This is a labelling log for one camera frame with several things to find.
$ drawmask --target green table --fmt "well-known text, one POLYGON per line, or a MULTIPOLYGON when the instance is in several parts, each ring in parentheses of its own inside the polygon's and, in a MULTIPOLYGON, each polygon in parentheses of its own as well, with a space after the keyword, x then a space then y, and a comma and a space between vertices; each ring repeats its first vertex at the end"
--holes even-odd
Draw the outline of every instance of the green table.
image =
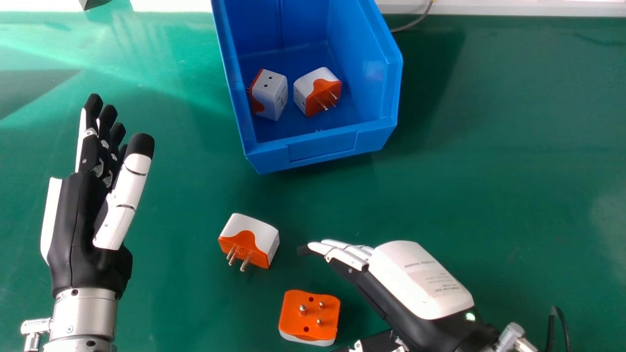
MULTIPOLYGON (((403 22, 408 18, 393 18, 403 22)), ((399 125, 379 153, 258 176, 244 159, 210 14, 0 14, 0 350, 48 316, 39 232, 48 178, 74 163, 81 105, 114 103, 156 141, 127 237, 121 351, 319 351, 277 331, 288 289, 333 294, 337 342, 386 327, 308 241, 418 241, 543 347, 552 304, 576 351, 623 351, 626 20, 432 16, 396 36, 399 125), (269 271, 229 267, 232 212, 280 229, 269 271)), ((557 334, 561 350, 561 334, 557 334)))

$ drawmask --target blue storage box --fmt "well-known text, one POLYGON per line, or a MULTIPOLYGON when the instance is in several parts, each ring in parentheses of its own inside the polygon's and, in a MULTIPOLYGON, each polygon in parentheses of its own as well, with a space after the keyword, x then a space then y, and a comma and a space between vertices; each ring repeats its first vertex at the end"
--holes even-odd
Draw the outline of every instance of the blue storage box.
POLYGON ((268 173, 380 150, 398 123, 402 55, 374 0, 212 0, 244 154, 268 173), (343 83, 337 108, 306 117, 293 83, 328 67, 343 83), (285 75, 277 122, 252 116, 259 69, 285 75))

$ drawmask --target robotic hand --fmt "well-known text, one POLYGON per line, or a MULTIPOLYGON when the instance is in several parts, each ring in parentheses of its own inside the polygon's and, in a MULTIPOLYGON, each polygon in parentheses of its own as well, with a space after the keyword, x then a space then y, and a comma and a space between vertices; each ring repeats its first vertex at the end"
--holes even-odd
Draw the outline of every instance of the robotic hand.
POLYGON ((133 256, 123 241, 143 192, 154 139, 138 133, 120 148, 126 131, 117 111, 92 94, 80 116, 76 166, 51 178, 41 228, 41 255, 52 274, 52 318, 25 321, 24 352, 115 352, 118 300, 133 256))
POLYGON ((487 325, 470 292, 415 242, 374 249, 326 239, 299 253, 323 257, 391 328, 336 352, 537 351, 516 323, 502 334, 487 325))

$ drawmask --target green indicator light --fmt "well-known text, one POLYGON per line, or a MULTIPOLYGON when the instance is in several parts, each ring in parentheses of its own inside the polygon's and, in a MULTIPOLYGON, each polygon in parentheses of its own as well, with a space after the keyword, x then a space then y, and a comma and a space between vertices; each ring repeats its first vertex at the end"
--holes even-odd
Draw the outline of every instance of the green indicator light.
POLYGON ((476 321, 476 316, 472 312, 465 313, 465 320, 467 321, 476 321))

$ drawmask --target orange and white plug adapter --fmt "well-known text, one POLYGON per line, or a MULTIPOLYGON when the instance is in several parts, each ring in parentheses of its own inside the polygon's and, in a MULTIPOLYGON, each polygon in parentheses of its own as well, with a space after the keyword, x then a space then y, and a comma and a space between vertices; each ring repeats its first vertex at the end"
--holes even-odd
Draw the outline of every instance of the orange and white plug adapter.
POLYGON ((262 68, 252 81, 249 95, 253 115, 278 121, 289 96, 287 77, 262 68))
POLYGON ((243 260, 240 271, 248 264, 269 269, 280 244, 278 230, 265 222, 242 214, 232 214, 217 239, 226 253, 229 265, 243 260))
POLYGON ((341 81, 326 68, 321 67, 294 82, 294 103, 306 117, 329 106, 337 107, 341 98, 341 81))
POLYGON ((278 330, 288 341, 330 346, 337 338, 341 302, 328 294, 285 292, 278 330))

